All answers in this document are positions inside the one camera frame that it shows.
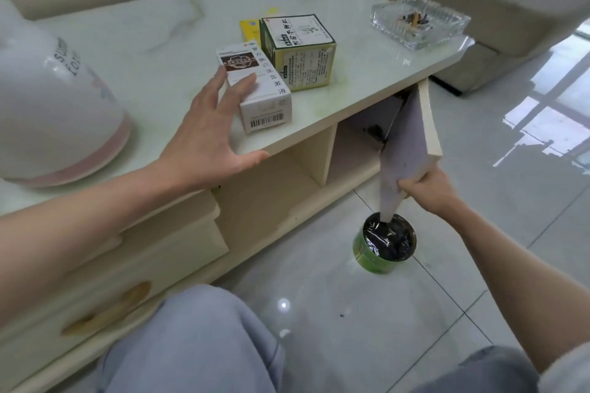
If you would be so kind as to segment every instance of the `drawer handle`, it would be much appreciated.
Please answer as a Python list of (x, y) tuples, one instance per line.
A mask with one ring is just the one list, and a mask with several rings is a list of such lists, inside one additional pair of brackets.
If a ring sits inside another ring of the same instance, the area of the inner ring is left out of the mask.
[(151, 282), (142, 282), (125, 292), (117, 302), (106, 311), (98, 314), (91, 313), (80, 320), (66, 326), (63, 336), (83, 336), (94, 333), (105, 326), (124, 317), (130, 310), (141, 303), (151, 289)]

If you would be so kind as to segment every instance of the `person's left hand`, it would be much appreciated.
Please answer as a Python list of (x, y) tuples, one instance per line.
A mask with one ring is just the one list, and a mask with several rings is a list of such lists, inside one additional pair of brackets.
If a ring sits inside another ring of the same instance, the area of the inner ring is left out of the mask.
[(171, 178), (183, 192), (211, 188), (269, 157), (266, 151), (237, 155), (231, 150), (231, 124), (240, 102), (252, 92), (256, 75), (230, 86), (218, 103), (225, 77), (225, 68), (220, 66), (196, 95), (176, 134), (152, 164), (158, 167), (161, 177)]

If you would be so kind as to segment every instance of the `green bucket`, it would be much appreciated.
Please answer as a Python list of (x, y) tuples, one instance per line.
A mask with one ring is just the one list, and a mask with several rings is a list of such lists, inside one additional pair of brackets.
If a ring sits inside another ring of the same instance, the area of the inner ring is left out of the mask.
[(356, 235), (352, 250), (355, 259), (373, 273), (388, 273), (416, 251), (416, 233), (409, 222), (394, 214), (390, 223), (373, 213)]

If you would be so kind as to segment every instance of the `trousers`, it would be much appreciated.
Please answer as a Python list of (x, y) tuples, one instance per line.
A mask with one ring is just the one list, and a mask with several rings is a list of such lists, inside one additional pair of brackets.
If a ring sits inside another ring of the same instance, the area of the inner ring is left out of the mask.
[[(99, 393), (276, 393), (282, 347), (238, 297), (198, 285), (166, 299), (99, 361)], [(491, 346), (415, 393), (535, 393), (539, 375), (517, 349)]]

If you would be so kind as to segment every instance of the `ceramic kettle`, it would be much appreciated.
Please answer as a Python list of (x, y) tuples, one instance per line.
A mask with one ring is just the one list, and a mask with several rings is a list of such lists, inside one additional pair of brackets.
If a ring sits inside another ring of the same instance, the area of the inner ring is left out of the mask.
[(0, 178), (28, 187), (77, 180), (112, 160), (130, 131), (80, 55), (0, 0)]

